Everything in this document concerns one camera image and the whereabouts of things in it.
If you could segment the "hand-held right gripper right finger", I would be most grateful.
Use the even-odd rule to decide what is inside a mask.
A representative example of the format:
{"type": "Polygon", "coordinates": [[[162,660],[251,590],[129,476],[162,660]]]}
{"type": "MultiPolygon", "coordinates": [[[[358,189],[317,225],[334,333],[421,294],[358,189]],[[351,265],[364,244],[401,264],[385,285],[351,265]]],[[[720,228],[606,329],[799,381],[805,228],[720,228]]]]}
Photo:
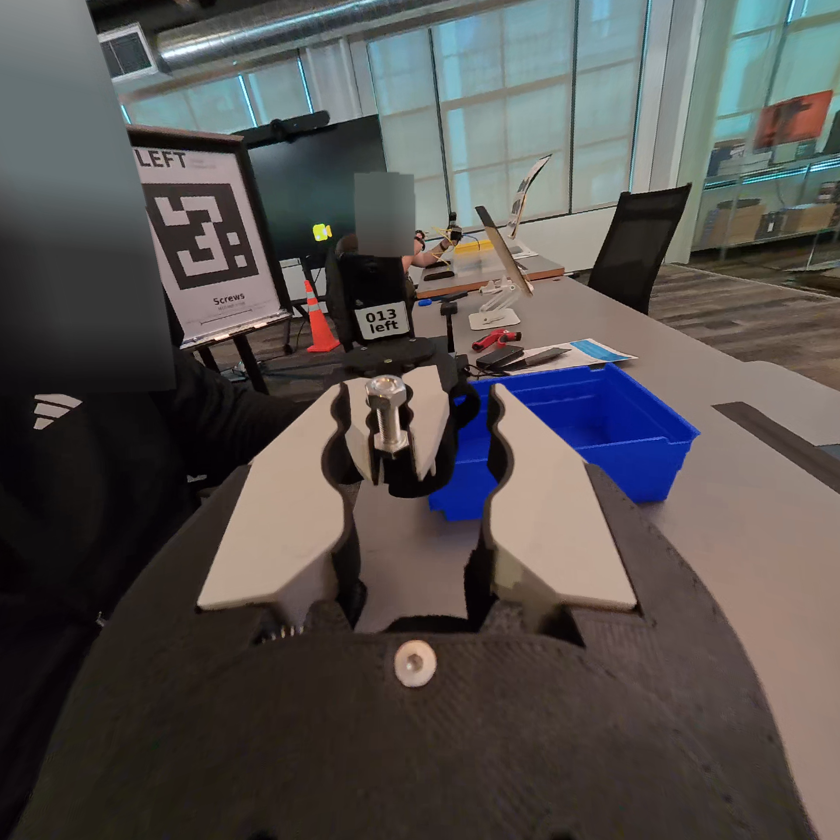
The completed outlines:
{"type": "Polygon", "coordinates": [[[497,486],[481,535],[490,592],[545,629],[563,607],[631,613],[637,596],[587,463],[503,384],[490,388],[487,466],[497,486]]]}

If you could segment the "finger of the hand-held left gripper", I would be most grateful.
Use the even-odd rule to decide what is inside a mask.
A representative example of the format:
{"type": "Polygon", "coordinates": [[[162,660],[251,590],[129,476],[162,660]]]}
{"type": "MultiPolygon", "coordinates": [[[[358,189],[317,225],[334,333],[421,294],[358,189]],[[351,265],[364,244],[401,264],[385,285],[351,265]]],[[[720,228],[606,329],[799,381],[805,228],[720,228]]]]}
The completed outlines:
{"type": "Polygon", "coordinates": [[[424,480],[436,470],[436,457],[449,420],[449,398],[434,365],[417,367],[402,380],[411,392],[406,406],[413,467],[416,478],[424,480]]]}
{"type": "Polygon", "coordinates": [[[379,433],[376,414],[373,413],[373,427],[369,425],[371,407],[368,404],[367,385],[369,377],[358,377],[346,381],[350,400],[350,425],[344,440],[359,474],[373,486],[379,483],[380,467],[375,449],[375,436],[379,433]]]}

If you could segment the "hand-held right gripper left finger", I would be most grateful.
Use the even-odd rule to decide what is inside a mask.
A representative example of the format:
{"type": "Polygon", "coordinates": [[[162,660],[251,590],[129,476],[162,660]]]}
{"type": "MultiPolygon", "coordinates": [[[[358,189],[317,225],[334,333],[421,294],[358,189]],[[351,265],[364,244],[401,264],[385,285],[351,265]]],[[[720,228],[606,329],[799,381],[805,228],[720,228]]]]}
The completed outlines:
{"type": "Polygon", "coordinates": [[[198,609],[267,606],[302,625],[313,603],[334,601],[357,624],[361,550],[340,488],[352,466],[350,420],[349,389],[333,385],[252,460],[198,609]]]}

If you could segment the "silver hex bolt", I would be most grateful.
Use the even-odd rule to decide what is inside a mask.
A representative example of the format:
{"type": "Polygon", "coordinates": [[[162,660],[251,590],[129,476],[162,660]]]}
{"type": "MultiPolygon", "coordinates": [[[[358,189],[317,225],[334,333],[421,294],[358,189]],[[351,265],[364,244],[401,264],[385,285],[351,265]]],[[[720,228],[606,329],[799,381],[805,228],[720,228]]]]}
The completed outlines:
{"type": "Polygon", "coordinates": [[[400,416],[401,407],[407,403],[403,380],[394,374],[378,374],[370,378],[367,394],[367,402],[378,421],[378,434],[388,442],[408,436],[400,416]]]}

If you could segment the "blue storage bin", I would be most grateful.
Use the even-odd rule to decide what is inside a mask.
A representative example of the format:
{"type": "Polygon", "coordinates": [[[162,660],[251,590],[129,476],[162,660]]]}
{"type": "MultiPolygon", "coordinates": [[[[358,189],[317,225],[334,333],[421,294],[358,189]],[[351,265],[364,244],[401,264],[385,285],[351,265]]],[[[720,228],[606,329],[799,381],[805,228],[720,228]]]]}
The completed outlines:
{"type": "Polygon", "coordinates": [[[487,467],[487,398],[502,384],[636,503],[664,501],[699,431],[615,364],[482,379],[476,418],[458,432],[452,479],[428,499],[449,522],[481,517],[497,482],[487,467]]]}

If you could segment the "person's left forearm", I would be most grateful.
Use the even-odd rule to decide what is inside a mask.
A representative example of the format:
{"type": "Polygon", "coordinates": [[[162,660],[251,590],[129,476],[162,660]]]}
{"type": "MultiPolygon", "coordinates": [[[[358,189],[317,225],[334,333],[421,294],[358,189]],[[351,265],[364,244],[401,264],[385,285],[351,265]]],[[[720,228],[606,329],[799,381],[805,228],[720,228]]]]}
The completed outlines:
{"type": "Polygon", "coordinates": [[[175,387],[153,394],[189,477],[220,485],[246,465],[317,401],[238,389],[223,376],[174,350],[175,387]]]}

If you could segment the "person's left hand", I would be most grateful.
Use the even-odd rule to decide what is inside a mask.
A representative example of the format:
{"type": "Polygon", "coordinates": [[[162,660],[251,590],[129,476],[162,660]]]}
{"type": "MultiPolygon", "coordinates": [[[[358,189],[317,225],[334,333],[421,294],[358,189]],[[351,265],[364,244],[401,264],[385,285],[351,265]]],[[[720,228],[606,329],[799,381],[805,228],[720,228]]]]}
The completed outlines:
{"type": "Polygon", "coordinates": [[[364,441],[361,454],[373,455],[374,466],[379,468],[380,483],[387,486],[393,497],[428,497],[445,487],[454,474],[458,432],[452,424],[447,424],[444,428],[434,460],[434,471],[429,470],[423,479],[417,477],[410,448],[405,448],[395,455],[383,454],[376,449],[368,451],[370,437],[371,434],[362,436],[357,428],[351,427],[345,433],[344,441],[348,450],[351,450],[351,444],[364,441]]]}

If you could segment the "orange traffic cone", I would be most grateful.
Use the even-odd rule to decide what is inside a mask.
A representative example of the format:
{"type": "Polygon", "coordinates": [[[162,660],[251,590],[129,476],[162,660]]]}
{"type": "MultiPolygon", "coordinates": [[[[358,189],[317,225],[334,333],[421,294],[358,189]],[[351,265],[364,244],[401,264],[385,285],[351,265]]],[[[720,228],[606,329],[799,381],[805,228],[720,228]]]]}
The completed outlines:
{"type": "Polygon", "coordinates": [[[333,334],[324,312],[321,310],[316,292],[313,289],[310,279],[304,280],[304,287],[307,296],[307,307],[311,331],[311,344],[308,352],[328,353],[340,346],[339,339],[333,334]]]}

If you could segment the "black t-shaped tool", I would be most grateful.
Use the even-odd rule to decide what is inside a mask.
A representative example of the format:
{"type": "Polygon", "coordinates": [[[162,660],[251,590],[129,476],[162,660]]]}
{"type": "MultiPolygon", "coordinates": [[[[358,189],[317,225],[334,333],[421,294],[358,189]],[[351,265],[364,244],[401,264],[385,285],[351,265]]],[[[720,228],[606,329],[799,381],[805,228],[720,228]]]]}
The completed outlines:
{"type": "Polygon", "coordinates": [[[467,291],[450,293],[439,301],[439,313],[445,319],[447,352],[455,356],[455,336],[453,318],[458,313],[459,301],[468,297],[467,291]]]}

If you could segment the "clear plastic container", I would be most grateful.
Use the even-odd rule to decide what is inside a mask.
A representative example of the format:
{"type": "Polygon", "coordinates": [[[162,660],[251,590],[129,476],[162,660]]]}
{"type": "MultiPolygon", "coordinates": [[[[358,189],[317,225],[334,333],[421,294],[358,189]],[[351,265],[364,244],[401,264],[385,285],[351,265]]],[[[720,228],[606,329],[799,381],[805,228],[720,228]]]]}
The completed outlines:
{"type": "Polygon", "coordinates": [[[480,274],[503,270],[503,263],[488,238],[467,237],[450,249],[447,259],[457,275],[480,274]]]}

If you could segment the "white board stand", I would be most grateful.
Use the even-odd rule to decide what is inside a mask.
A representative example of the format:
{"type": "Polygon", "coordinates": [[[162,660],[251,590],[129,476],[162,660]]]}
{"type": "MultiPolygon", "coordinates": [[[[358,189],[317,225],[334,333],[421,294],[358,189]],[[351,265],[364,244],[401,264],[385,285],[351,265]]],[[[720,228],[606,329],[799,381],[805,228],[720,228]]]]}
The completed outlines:
{"type": "Polygon", "coordinates": [[[478,291],[484,302],[468,316],[469,326],[474,331],[520,323],[512,307],[520,298],[532,296],[532,285],[526,279],[505,278],[489,280],[478,291]]]}

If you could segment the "black easel stand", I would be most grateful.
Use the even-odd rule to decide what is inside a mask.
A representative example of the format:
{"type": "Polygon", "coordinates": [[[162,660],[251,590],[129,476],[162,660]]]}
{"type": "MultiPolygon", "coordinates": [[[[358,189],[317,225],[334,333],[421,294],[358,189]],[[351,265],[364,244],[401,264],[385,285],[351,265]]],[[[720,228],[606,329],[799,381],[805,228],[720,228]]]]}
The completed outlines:
{"type": "Polygon", "coordinates": [[[260,369],[259,362],[250,346],[249,335],[268,327],[279,324],[284,325],[286,327],[286,338],[283,344],[283,350],[285,353],[290,354],[293,352],[290,344],[292,318],[292,313],[289,310],[281,309],[275,314],[258,317],[255,321],[252,320],[234,326],[214,328],[207,334],[202,334],[192,339],[187,338],[182,342],[181,348],[193,354],[198,353],[201,362],[206,368],[221,374],[221,370],[213,356],[212,348],[221,343],[233,341],[238,352],[238,357],[245,368],[246,379],[251,383],[253,390],[268,394],[269,389],[263,372],[260,369]]]}

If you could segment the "large black display screen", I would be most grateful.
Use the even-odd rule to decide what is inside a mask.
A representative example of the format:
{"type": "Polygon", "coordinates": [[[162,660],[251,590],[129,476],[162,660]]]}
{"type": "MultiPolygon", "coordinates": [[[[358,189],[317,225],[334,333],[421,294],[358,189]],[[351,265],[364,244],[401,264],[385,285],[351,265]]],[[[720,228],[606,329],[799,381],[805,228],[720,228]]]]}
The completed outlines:
{"type": "Polygon", "coordinates": [[[382,126],[370,115],[273,141],[268,124],[244,140],[270,238],[280,260],[322,268],[335,243],[355,230],[354,176],[386,172],[382,126]]]}

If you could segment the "black flat card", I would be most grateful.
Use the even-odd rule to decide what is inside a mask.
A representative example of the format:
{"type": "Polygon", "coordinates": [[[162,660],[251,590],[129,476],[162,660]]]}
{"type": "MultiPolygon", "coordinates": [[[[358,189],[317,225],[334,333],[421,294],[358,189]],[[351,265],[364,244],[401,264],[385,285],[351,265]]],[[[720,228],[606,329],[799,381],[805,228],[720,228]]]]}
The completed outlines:
{"type": "Polygon", "coordinates": [[[513,375],[515,373],[519,373],[520,371],[527,371],[534,367],[540,367],[562,358],[564,355],[571,352],[571,350],[572,348],[551,347],[538,353],[523,355],[521,358],[503,366],[501,372],[503,375],[513,375]]]}

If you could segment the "tilted wooden board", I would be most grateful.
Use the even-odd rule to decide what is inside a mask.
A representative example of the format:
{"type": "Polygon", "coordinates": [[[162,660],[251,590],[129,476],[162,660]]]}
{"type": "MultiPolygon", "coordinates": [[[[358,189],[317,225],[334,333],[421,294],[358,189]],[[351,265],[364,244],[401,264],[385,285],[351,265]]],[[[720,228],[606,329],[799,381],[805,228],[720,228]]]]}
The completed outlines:
{"type": "Polygon", "coordinates": [[[518,262],[514,259],[513,254],[511,253],[507,244],[507,241],[499,233],[498,227],[491,218],[487,209],[482,205],[477,205],[475,207],[475,210],[480,222],[484,226],[489,241],[493,245],[493,249],[496,251],[500,259],[500,262],[504,269],[505,278],[507,278],[510,281],[510,283],[517,290],[517,293],[519,295],[522,295],[526,298],[531,298],[533,295],[533,289],[530,284],[530,281],[523,273],[522,268],[520,267],[518,262]]]}

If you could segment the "brown edged desk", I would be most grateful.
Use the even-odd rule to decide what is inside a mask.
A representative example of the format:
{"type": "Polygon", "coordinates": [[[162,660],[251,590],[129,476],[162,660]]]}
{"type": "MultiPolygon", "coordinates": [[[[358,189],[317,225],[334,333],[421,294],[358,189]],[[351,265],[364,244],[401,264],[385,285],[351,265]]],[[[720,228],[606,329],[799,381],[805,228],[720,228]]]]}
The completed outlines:
{"type": "MultiPolygon", "coordinates": [[[[517,262],[531,283],[537,280],[561,277],[564,274],[563,267],[540,255],[533,254],[524,258],[519,256],[517,262]]],[[[471,275],[457,275],[451,269],[451,265],[449,265],[448,270],[453,273],[452,277],[435,277],[428,280],[428,275],[435,276],[437,273],[432,269],[424,269],[420,280],[416,284],[416,298],[418,300],[436,299],[450,293],[477,291],[489,280],[505,279],[504,269],[499,272],[485,271],[471,275]]]]}

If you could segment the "framed marker sign board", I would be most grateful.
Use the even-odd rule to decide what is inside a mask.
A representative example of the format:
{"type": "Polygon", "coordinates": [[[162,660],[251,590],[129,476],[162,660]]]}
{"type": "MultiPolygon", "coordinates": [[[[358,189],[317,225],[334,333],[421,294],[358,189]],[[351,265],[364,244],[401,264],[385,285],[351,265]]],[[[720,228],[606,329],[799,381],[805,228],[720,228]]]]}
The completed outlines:
{"type": "Polygon", "coordinates": [[[135,124],[127,133],[182,347],[289,319],[244,139],[135,124]]]}

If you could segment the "black video bar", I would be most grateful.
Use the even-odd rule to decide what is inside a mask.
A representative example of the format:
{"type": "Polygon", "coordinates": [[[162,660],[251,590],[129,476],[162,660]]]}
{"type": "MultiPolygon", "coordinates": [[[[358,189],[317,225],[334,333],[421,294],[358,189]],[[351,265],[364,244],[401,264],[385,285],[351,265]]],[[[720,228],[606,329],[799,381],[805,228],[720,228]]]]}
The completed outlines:
{"type": "Polygon", "coordinates": [[[290,119],[273,119],[268,124],[269,136],[273,141],[291,142],[304,134],[327,128],[330,121],[327,110],[302,114],[290,119]]]}

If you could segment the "white and blue leaflet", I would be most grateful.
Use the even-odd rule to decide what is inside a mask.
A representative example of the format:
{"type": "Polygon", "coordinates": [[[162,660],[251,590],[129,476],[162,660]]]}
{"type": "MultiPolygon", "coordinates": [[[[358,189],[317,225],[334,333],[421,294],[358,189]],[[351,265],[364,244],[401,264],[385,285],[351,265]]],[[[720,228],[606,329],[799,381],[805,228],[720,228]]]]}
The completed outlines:
{"type": "Polygon", "coordinates": [[[627,361],[637,360],[635,355],[616,351],[593,339],[580,339],[567,343],[553,343],[544,347],[525,350],[523,357],[527,359],[534,355],[549,353],[552,350],[563,350],[564,352],[560,356],[549,360],[546,364],[537,365],[537,368],[541,370],[558,370],[576,367],[592,367],[601,364],[620,364],[627,361]]]}

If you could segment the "curved printed card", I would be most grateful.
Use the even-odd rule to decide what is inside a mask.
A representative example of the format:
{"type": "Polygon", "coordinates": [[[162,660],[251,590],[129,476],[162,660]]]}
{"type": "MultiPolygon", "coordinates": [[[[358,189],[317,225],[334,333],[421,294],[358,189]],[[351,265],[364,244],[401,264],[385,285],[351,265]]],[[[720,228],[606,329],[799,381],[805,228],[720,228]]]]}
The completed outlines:
{"type": "Polygon", "coordinates": [[[520,222],[522,220],[524,207],[527,201],[529,189],[533,182],[537,179],[542,169],[547,163],[551,161],[553,154],[546,154],[537,159],[527,174],[521,179],[518,189],[513,196],[511,210],[508,216],[507,225],[505,227],[506,236],[510,241],[516,238],[520,222]]]}

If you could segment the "dark table slot cover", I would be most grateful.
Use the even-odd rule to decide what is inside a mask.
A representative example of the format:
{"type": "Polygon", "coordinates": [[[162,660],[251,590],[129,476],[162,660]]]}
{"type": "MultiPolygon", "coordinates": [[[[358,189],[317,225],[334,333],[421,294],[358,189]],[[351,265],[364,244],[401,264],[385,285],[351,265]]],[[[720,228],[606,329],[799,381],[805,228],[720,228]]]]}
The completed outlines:
{"type": "Polygon", "coordinates": [[[811,444],[745,402],[720,403],[712,408],[825,487],[839,493],[838,444],[811,444]]]}

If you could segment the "black office chair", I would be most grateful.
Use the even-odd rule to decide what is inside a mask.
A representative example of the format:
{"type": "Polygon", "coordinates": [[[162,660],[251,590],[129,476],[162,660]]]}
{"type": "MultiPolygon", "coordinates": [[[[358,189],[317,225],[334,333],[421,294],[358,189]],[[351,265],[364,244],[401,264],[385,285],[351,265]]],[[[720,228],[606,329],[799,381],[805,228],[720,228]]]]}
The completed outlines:
{"type": "Polygon", "coordinates": [[[623,192],[587,286],[643,315],[692,183],[661,191],[623,192]]]}

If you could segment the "air vent grille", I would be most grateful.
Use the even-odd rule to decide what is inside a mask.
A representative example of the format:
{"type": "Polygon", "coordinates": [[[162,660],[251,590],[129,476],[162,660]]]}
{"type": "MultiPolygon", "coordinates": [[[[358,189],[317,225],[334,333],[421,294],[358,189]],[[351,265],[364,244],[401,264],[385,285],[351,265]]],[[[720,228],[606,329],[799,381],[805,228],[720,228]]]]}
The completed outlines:
{"type": "Polygon", "coordinates": [[[113,82],[136,80],[159,71],[154,52],[139,23],[100,33],[98,42],[113,82]]]}

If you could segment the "storage shelf with boxes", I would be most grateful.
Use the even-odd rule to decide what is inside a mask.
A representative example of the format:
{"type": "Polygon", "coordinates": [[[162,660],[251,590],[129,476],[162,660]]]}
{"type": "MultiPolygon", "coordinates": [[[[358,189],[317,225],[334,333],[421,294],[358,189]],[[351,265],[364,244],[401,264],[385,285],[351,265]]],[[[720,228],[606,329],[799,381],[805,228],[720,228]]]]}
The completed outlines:
{"type": "Polygon", "coordinates": [[[711,147],[691,251],[823,233],[838,218],[838,94],[779,100],[711,147]]]}

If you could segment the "silver round air duct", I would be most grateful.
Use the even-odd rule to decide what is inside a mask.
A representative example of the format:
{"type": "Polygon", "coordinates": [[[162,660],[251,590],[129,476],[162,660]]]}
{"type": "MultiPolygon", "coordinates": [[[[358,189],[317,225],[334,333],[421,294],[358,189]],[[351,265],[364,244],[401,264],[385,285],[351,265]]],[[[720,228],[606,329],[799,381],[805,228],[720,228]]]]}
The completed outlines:
{"type": "Polygon", "coordinates": [[[436,23],[509,5],[503,1],[264,2],[167,29],[154,37],[161,66],[174,72],[267,49],[327,43],[350,35],[436,23]]]}

